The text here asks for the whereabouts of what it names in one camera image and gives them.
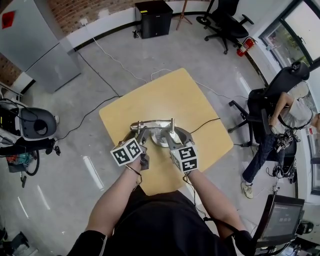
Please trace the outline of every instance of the seated person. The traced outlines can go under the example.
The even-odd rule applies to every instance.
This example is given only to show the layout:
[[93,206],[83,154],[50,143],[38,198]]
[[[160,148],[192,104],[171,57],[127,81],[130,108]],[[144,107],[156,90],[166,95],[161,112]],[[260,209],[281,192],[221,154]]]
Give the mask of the seated person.
[[[252,190],[252,182],[257,175],[260,168],[264,165],[269,153],[273,150],[277,143],[277,135],[284,134],[289,130],[288,127],[279,121],[279,115],[286,126],[297,128],[305,126],[314,126],[317,132],[320,132],[320,121],[318,113],[314,113],[305,104],[297,99],[294,99],[289,94],[282,92],[269,124],[271,126],[271,134],[265,135],[258,146],[258,151],[253,157],[252,161],[242,174],[244,182],[241,183],[241,188],[245,196],[249,199],[254,198]],[[285,158],[285,150],[282,149],[277,153],[277,161],[279,165],[283,165]]]

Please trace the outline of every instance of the window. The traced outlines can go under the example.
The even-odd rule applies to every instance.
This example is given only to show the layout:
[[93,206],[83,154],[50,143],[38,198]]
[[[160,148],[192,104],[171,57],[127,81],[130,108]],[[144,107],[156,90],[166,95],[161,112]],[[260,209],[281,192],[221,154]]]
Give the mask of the window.
[[319,0],[294,0],[260,36],[282,68],[303,61],[320,66]]
[[[310,70],[307,82],[312,93],[320,95],[320,0],[293,0],[259,38],[282,68],[305,62]],[[314,112],[320,111],[320,103],[316,101],[317,108],[310,91],[301,101]],[[311,194],[320,196],[320,134],[309,135],[308,142]]]

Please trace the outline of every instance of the fire extinguisher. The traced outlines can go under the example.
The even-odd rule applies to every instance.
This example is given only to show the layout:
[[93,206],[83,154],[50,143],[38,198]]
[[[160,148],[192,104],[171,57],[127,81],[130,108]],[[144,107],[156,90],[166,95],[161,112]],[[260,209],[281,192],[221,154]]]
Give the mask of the fire extinguisher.
[[242,43],[242,46],[236,50],[236,53],[242,57],[245,55],[246,51],[248,51],[252,46],[254,46],[256,43],[256,40],[254,40],[252,37],[248,36]]

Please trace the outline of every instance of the monitor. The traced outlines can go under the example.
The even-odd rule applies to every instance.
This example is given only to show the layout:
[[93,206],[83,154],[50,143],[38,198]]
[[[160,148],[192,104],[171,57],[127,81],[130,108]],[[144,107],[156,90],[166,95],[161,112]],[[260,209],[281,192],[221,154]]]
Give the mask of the monitor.
[[289,243],[295,238],[305,200],[270,194],[254,234],[256,248]]

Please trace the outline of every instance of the table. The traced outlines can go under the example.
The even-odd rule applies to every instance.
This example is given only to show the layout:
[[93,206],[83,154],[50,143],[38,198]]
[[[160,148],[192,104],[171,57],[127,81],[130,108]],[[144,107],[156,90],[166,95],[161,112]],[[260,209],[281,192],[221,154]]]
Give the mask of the table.
[[[175,119],[189,132],[218,117],[205,95],[184,68],[166,74],[131,91],[99,111],[114,145],[130,131],[130,124],[154,119]],[[198,148],[199,170],[203,172],[232,147],[233,142],[220,120],[211,121],[192,134]],[[183,174],[173,164],[168,148],[145,143],[149,169],[141,172],[143,191],[151,196],[182,187]]]

